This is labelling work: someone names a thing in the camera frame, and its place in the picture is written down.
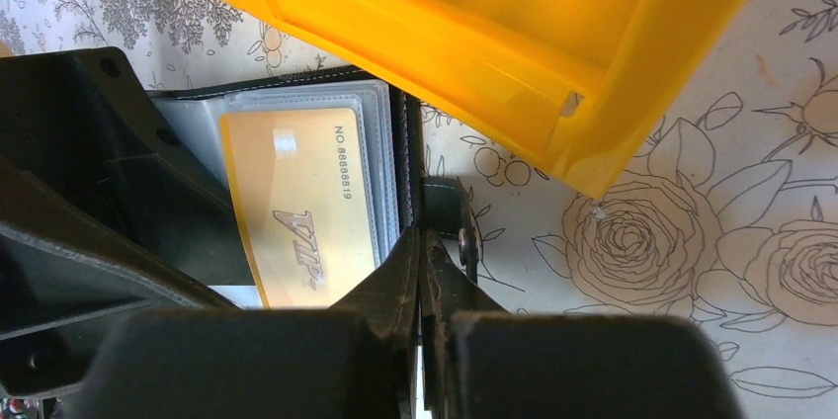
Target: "card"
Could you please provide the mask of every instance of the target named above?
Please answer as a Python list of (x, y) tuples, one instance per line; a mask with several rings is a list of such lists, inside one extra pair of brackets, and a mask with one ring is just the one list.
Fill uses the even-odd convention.
[(236, 221), (265, 306), (331, 305), (376, 267), (358, 126), (348, 108), (221, 117)]

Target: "yellow plastic basket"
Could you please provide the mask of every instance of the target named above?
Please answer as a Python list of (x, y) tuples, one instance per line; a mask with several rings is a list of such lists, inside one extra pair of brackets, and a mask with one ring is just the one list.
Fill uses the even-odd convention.
[[(226, 0), (600, 196), (745, 0)], [(562, 116), (570, 92), (584, 97)]]

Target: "rose drawing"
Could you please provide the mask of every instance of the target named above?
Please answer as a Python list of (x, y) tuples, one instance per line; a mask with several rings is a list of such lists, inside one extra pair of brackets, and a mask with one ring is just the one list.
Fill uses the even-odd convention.
[(796, 220), (779, 231), (745, 227), (718, 241), (722, 265), (766, 310), (838, 325), (838, 224)]
[(677, 178), (625, 172), (602, 199), (573, 201), (562, 229), (578, 289), (633, 312), (675, 313), (679, 300), (692, 308), (698, 277), (717, 259), (721, 227), (708, 199), (688, 177)]

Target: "orange plastic tray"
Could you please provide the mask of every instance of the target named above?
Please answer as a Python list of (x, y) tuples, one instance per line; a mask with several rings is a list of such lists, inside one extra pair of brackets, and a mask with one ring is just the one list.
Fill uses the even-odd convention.
[(596, 197), (746, 0), (226, 1)]

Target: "tablecloth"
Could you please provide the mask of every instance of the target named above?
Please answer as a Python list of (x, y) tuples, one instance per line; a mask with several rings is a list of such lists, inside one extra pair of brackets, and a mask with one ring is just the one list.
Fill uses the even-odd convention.
[[(522, 314), (682, 316), (749, 417), (836, 417), (836, 28), (838, 0), (750, 0), (598, 200), (423, 107), (426, 172), (471, 196), (480, 284)], [(115, 45), (147, 89), (345, 64), (219, 0), (0, 0), (0, 40)]]

